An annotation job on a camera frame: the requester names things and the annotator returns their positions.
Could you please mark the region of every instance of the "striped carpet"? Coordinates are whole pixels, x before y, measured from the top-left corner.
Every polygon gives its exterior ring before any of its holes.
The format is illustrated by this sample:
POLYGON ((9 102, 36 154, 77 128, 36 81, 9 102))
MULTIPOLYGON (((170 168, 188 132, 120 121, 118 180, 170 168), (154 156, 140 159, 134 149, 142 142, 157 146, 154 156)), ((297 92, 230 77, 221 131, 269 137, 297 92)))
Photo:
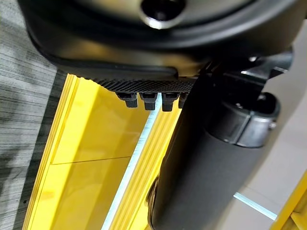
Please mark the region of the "striped carpet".
POLYGON ((22 228, 66 74, 30 43, 15 0, 0 0, 0 230, 22 228))

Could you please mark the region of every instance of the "yellow frame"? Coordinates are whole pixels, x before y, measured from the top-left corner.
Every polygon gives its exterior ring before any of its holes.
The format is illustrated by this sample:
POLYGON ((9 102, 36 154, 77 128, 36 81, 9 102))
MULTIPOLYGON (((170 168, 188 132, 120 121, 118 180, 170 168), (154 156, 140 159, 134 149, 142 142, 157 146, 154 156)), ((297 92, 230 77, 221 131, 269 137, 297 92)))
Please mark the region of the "yellow frame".
POLYGON ((68 75, 23 229, 101 229, 148 115, 68 75))

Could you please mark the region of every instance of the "screw hole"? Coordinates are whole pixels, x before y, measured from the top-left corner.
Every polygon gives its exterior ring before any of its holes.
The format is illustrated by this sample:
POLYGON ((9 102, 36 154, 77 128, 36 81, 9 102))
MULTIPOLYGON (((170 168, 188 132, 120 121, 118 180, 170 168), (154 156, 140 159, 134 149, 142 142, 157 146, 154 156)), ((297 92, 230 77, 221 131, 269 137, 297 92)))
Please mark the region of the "screw hole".
POLYGON ((147 19, 166 23, 176 19, 183 12, 185 6, 185 0, 143 0, 141 10, 147 19))

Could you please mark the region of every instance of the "black plastic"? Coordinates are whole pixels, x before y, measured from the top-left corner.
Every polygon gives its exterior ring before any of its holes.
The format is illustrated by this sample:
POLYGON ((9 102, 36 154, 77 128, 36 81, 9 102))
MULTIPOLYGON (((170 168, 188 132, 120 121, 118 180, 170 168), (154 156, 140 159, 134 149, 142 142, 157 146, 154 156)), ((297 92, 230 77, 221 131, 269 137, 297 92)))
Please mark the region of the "black plastic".
MULTIPOLYGON (((199 77, 163 159, 156 194, 151 195, 149 222, 153 230, 213 229, 263 156, 263 148, 230 144, 206 131, 211 112, 220 104, 213 79, 199 77)), ((224 132, 232 129, 228 126, 224 132)))
POLYGON ((60 32, 100 43, 151 50, 182 50, 195 55, 255 56, 279 53, 289 47, 305 18, 305 0, 257 0, 209 23, 157 31, 147 26, 95 15, 66 0, 19 0, 30 33, 40 46, 60 32))

